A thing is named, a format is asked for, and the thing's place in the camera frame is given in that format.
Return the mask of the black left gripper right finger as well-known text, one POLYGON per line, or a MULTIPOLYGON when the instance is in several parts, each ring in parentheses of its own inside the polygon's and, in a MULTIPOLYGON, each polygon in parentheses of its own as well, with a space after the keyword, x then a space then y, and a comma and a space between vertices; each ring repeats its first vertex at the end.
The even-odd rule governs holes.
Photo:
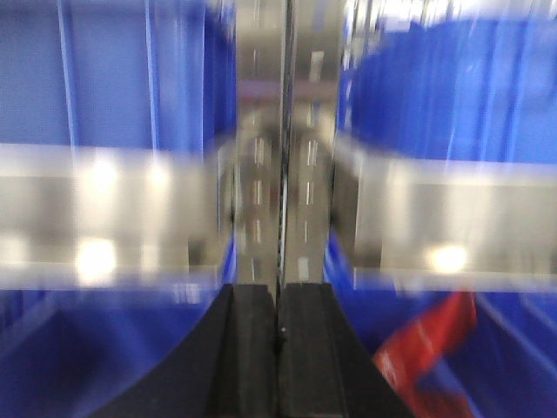
POLYGON ((281 417, 410 417, 329 284, 288 284, 278 304, 281 417))

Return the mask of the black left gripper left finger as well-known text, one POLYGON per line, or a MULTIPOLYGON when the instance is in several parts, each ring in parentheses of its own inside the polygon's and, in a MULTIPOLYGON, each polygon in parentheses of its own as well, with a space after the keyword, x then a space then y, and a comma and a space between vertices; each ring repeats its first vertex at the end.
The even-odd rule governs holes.
POLYGON ((96 417, 273 417, 275 306, 261 285, 226 285, 185 337, 96 417))

